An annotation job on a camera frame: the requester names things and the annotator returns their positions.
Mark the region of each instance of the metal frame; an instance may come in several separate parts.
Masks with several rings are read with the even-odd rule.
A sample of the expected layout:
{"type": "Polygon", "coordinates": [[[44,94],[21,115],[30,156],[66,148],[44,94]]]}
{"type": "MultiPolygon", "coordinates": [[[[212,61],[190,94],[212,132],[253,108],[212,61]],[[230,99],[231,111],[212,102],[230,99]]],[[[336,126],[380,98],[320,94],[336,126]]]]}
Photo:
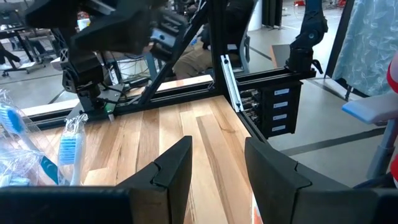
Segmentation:
{"type": "MultiPolygon", "coordinates": [[[[206,14],[208,14],[208,22],[211,30],[210,35],[214,71],[213,82],[197,83],[190,86],[157,91],[160,84],[172,73],[174,63],[166,63],[151,86],[147,86],[141,95],[129,97],[129,102],[116,105],[113,115],[120,116],[137,111],[223,95],[230,103],[235,103],[233,108],[249,133],[261,141],[266,141],[253,122],[248,118],[245,112],[242,111],[241,106],[236,105],[236,103],[240,101],[239,91],[312,78],[316,75],[316,72],[311,70],[306,73],[292,73],[286,68],[277,68],[266,72],[237,75],[233,78],[231,72],[225,72],[231,65],[226,57],[227,45],[224,36],[226,33],[224,32],[224,7],[226,7],[226,0],[207,0],[201,10],[199,10],[190,21],[190,27],[182,41],[182,47],[179,49],[179,55],[181,55],[185,47],[191,42],[203,24],[203,20],[206,19],[206,14]]],[[[35,122],[40,129],[55,128],[64,125],[63,121],[70,112],[71,110],[62,110],[38,114],[31,116],[30,119],[35,122]]],[[[108,114],[97,117],[97,119],[107,118],[108,114]]]]}
{"type": "Polygon", "coordinates": [[[326,78],[326,76],[329,76],[331,78],[333,76],[333,72],[335,71],[335,67],[337,64],[337,59],[343,46],[344,39],[346,37],[349,19],[351,18],[351,13],[354,7],[354,2],[355,0],[346,1],[346,6],[344,7],[343,13],[341,14],[340,23],[338,24],[335,41],[333,42],[333,47],[331,49],[328,66],[326,68],[326,72],[323,78],[326,78]]]}

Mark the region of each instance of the wooden tabletop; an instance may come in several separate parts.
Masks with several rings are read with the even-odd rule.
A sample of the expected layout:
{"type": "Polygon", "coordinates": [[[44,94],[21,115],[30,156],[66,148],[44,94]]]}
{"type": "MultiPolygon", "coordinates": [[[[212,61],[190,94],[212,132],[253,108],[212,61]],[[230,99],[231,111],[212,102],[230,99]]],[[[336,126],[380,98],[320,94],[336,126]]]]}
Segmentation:
{"type": "MultiPolygon", "coordinates": [[[[116,185],[183,136],[193,136],[185,223],[251,223],[252,191],[244,161],[248,131],[223,96],[88,123],[85,185],[116,185]]],[[[58,149],[63,128],[45,131],[58,149]]],[[[57,152],[47,152],[57,160],[57,152]]]]}

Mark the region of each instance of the blue handle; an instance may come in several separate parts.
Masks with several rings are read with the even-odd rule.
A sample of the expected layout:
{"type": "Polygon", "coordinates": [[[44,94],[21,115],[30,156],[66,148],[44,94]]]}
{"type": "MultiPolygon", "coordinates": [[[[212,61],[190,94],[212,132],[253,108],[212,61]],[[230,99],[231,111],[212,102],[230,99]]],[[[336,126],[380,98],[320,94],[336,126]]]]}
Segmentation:
{"type": "Polygon", "coordinates": [[[58,185],[58,167],[46,156],[43,157],[40,163],[45,174],[47,174],[58,185]]]}

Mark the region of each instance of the label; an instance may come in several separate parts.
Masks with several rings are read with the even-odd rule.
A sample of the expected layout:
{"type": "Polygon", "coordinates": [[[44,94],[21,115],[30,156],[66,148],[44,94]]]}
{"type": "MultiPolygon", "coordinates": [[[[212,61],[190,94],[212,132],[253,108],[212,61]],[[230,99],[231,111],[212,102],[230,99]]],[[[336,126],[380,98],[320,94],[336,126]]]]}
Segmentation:
{"type": "Polygon", "coordinates": [[[286,128],[286,125],[282,125],[282,126],[278,126],[278,127],[274,127],[272,128],[272,131],[280,131],[286,128]]]}
{"type": "Polygon", "coordinates": [[[282,103],[274,104],[274,109],[275,108],[281,108],[281,107],[284,107],[284,106],[287,106],[287,101],[286,102],[282,102],[282,103]]]}
{"type": "Polygon", "coordinates": [[[289,93],[289,91],[290,91],[290,89],[276,90],[276,91],[274,91],[274,95],[277,96],[277,95],[286,94],[286,93],[289,93]]]}
{"type": "Polygon", "coordinates": [[[278,115],[278,116],[274,116],[272,119],[274,121],[280,120],[280,119],[285,119],[287,118],[287,114],[282,114],[282,115],[278,115]]]}

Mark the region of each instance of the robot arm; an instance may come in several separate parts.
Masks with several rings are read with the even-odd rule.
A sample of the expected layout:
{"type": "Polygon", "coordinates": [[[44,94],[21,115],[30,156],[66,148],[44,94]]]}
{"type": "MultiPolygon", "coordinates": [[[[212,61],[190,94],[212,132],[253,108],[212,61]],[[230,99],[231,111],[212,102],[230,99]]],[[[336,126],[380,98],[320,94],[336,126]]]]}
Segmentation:
{"type": "Polygon", "coordinates": [[[326,32],[328,25],[323,15],[322,0],[306,0],[301,31],[290,45],[287,68],[292,72],[307,72],[313,64],[320,73],[323,73],[319,61],[312,59],[312,47],[322,41],[326,32]]]}
{"type": "Polygon", "coordinates": [[[70,35],[74,47],[139,55],[153,42],[152,54],[169,61],[175,59],[173,51],[179,47],[187,25],[183,17],[161,9],[166,2],[119,0],[113,8],[99,0],[37,0],[26,11],[25,20],[28,26],[37,28],[75,27],[76,14],[81,9],[99,18],[78,34],[70,35]]]}

